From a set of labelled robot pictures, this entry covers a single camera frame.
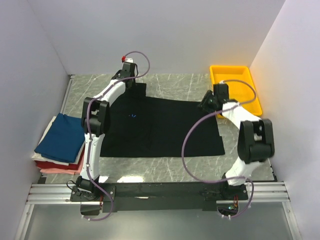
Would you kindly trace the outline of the black t shirt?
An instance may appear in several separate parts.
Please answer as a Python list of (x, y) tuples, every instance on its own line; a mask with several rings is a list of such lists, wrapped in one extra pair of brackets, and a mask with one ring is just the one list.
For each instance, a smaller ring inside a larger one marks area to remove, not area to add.
[(149, 97), (147, 85), (137, 83), (110, 107), (110, 128), (101, 157), (180, 157), (191, 127), (206, 115), (196, 101)]

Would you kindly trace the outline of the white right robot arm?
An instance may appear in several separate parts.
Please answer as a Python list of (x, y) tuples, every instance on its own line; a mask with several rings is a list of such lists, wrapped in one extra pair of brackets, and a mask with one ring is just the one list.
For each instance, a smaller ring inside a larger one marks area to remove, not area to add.
[(243, 104), (229, 95), (226, 83), (213, 85), (198, 107), (207, 113), (217, 112), (231, 121), (239, 130), (237, 159), (223, 174), (226, 181), (219, 186), (222, 198), (230, 200), (242, 192), (242, 185), (253, 171), (275, 153), (273, 125), (271, 120), (262, 119), (246, 110)]

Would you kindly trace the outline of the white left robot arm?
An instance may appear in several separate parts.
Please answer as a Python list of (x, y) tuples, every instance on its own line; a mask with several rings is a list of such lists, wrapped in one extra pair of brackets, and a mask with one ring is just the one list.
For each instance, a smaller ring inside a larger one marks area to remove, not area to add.
[(100, 195), (99, 159), (102, 143), (111, 125), (110, 107), (125, 91), (136, 84), (138, 66), (132, 58), (126, 58), (122, 69), (111, 78), (110, 83), (94, 97), (83, 101), (81, 124), (84, 130), (85, 147), (83, 166), (76, 186), (88, 201), (96, 200)]

